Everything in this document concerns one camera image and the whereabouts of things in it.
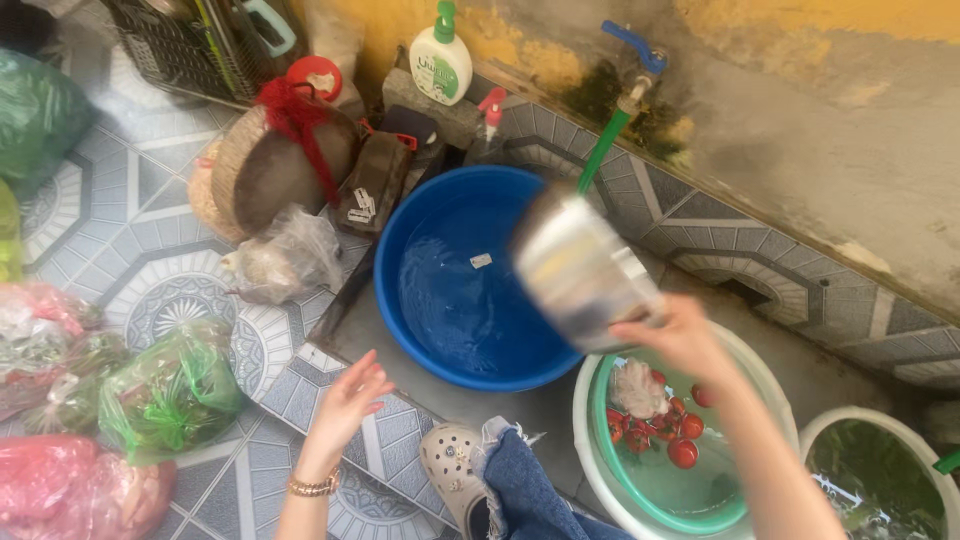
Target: metal container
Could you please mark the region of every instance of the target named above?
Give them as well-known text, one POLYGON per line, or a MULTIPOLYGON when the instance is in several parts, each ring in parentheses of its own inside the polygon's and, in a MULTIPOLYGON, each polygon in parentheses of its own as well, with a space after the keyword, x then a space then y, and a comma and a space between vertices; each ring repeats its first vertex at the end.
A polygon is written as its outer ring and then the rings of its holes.
POLYGON ((551 183, 517 223, 516 277, 540 313, 585 354, 623 351, 613 323, 659 326, 663 298, 610 224, 568 185, 551 183))

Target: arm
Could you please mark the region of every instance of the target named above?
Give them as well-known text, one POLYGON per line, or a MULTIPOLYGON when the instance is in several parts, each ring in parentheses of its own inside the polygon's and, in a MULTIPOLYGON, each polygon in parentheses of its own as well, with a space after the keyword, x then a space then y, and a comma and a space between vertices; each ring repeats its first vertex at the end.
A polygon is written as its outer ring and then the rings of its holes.
MULTIPOLYGON (((326 391, 313 426, 303 441, 294 478, 307 483, 323 482, 340 463, 344 447, 360 429, 363 417, 383 408, 374 400, 394 389, 370 351, 350 366, 326 391)), ((280 512, 276 540, 323 540, 329 497, 297 497, 287 494, 280 512)))
POLYGON ((845 540, 846 534, 823 492, 780 435, 780 430, 727 351, 713 337, 696 300, 664 295, 667 324, 651 329, 621 323, 611 334, 660 351, 710 392, 759 540, 845 540))

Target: soap dispenser bottle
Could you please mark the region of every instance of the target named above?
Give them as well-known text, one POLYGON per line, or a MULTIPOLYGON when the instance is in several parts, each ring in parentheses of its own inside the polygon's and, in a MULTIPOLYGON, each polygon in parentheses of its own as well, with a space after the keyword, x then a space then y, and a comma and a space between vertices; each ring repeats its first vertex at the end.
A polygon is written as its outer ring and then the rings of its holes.
POLYGON ((484 119, 480 122, 480 127, 473 138, 473 142, 467 148, 464 166, 503 162, 505 137, 501 134, 499 128, 500 118, 503 116, 503 109, 501 109, 500 104, 505 99, 507 99, 507 90, 496 86, 477 106, 477 109, 484 113, 484 119))
POLYGON ((453 33, 453 2, 437 3, 440 16, 410 45, 410 67, 421 92, 444 105, 464 97, 473 79, 473 62, 462 39, 453 33))

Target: woman's left hand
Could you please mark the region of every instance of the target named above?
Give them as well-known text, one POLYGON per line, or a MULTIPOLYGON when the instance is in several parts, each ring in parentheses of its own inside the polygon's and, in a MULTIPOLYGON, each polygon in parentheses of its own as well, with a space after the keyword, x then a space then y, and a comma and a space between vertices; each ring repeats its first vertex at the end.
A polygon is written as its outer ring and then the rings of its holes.
POLYGON ((340 462, 364 416, 383 408, 383 402, 375 400, 393 391, 394 384, 387 382, 387 374, 375 361, 376 351, 366 353, 326 390, 303 443, 296 471, 298 480, 324 481, 340 462))

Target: green plastic bag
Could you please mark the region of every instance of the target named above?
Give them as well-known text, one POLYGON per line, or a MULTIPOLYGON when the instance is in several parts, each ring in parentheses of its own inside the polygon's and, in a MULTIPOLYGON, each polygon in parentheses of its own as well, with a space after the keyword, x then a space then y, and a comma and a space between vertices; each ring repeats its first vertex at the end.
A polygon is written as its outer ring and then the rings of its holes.
POLYGON ((100 390, 100 430, 134 466, 200 448, 226 430, 245 398, 230 371, 232 328, 220 319, 175 327, 100 390))
POLYGON ((0 180, 0 282, 23 279, 21 250, 20 208, 7 184, 0 180))
POLYGON ((47 392, 46 403, 20 413, 23 429, 46 433, 93 434, 104 380, 130 361, 123 337, 111 331, 88 331, 77 338, 60 373, 47 392))
POLYGON ((36 195, 92 123, 93 108, 73 81, 0 49, 0 179, 17 199, 36 195))

